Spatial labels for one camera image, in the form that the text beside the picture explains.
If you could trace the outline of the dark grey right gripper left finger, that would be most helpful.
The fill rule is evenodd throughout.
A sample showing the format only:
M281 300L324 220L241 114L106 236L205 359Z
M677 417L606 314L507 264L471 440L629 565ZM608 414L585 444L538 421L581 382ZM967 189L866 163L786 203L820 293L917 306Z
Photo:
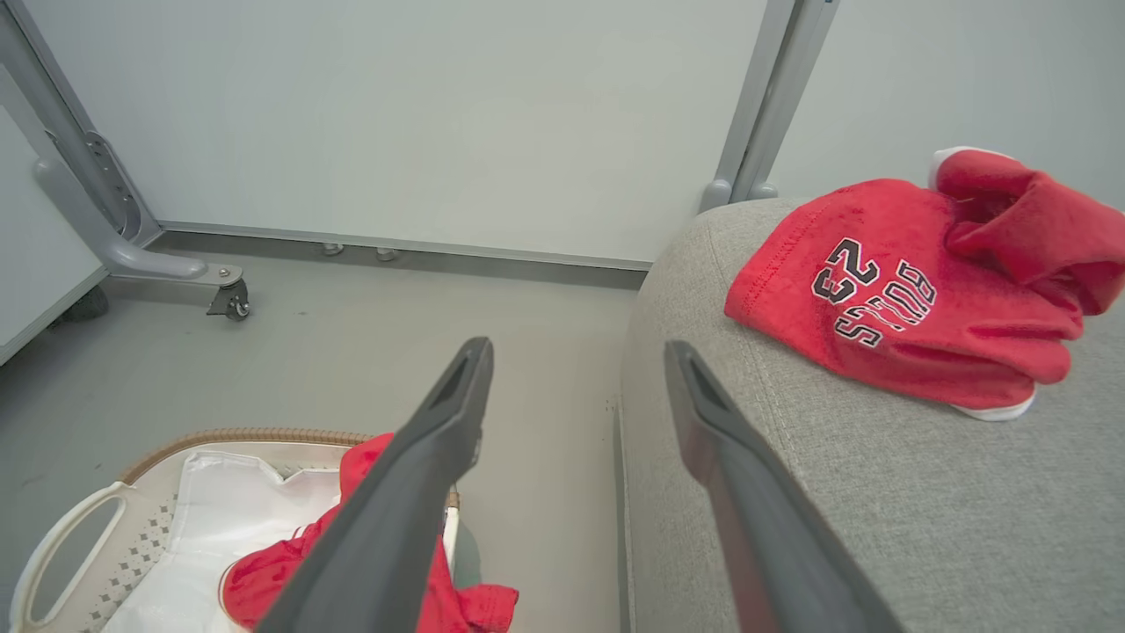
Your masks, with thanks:
M256 633L417 633L447 494L477 461L490 380L490 340L467 340Z

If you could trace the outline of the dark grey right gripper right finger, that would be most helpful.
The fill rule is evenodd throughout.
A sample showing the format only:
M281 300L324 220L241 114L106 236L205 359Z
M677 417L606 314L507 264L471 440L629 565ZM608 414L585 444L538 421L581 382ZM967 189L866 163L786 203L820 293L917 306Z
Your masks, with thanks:
M706 489L740 633L904 633L688 342L664 345L680 460Z

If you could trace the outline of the white laundry basket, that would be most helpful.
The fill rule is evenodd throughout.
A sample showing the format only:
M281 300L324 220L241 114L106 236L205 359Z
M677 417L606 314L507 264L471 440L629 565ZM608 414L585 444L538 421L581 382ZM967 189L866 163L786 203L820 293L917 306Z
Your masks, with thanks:
M230 428L194 433L159 447L125 471L120 480L76 504L40 539L15 586L9 630L100 633L169 548L181 471L186 458L197 450L261 458L282 474L292 476L302 465L338 465L348 447L364 440L358 433L333 429ZM40 580L58 548L105 501L115 501L117 508L101 536L51 611L40 618L33 616ZM418 560L426 557L425 539L410 535L407 519L382 521L389 532L379 542L379 549L389 548L394 540L400 539L406 552L374 570L377 593L374 600L349 608L342 598L330 597L334 582L345 581L343 557L356 546L357 530L377 528L379 521L374 519L374 513L389 509L395 501L393 492L381 491L377 486L362 492L356 507L343 516L338 532L327 536L322 552L312 557L309 568L296 577L284 602L264 620L264 629L270 633L328 633L330 630L366 633L374 629L374 622L386 618L392 630L414 630L416 621L410 611L418 606L425 594L425 573L411 572L405 588L394 589L390 585L395 572L410 568L410 557Z

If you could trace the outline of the grey fabric sofa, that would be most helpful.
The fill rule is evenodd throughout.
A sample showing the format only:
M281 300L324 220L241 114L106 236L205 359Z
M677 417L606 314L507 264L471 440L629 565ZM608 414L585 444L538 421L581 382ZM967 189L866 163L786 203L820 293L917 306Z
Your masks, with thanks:
M700 214L636 297L621 370L631 633L737 633L706 490L680 460L664 344L685 340L907 630L1125 633L1125 293L1010 422L878 391L727 319L798 200Z

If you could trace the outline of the red garment with white trim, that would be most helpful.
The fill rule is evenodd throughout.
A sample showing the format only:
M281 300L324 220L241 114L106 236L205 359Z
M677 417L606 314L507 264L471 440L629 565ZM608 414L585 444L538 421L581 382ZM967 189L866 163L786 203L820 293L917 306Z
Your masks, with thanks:
M222 576L220 604L241 629L256 630L302 562L338 517L363 478L393 440L392 433L361 442L341 458L340 499L321 518L296 530L292 539L242 557ZM446 541L436 540L417 633L508 633L519 593L511 586L477 584L458 588L447 560Z

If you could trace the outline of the red Bulls 23 jersey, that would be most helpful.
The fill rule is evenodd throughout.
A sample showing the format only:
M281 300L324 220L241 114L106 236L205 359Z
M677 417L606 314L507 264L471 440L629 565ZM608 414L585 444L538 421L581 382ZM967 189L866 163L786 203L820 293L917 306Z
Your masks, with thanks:
M1022 161L933 155L800 205L735 277L727 317L884 391L1012 421L1125 291L1125 214Z

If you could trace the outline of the grey partition frame with caster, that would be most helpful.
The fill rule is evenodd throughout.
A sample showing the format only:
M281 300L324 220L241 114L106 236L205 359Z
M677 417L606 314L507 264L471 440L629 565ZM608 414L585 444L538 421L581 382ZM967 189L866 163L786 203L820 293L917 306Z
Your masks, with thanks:
M200 286L250 314L238 266L148 248L161 227L32 20L0 0L0 344L40 331L105 277Z

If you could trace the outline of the grey partition post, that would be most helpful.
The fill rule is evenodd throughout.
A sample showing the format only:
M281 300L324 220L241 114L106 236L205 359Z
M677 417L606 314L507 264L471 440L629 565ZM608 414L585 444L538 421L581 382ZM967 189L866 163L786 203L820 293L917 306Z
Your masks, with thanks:
M842 0L765 0L742 91L699 211L776 198L774 164Z

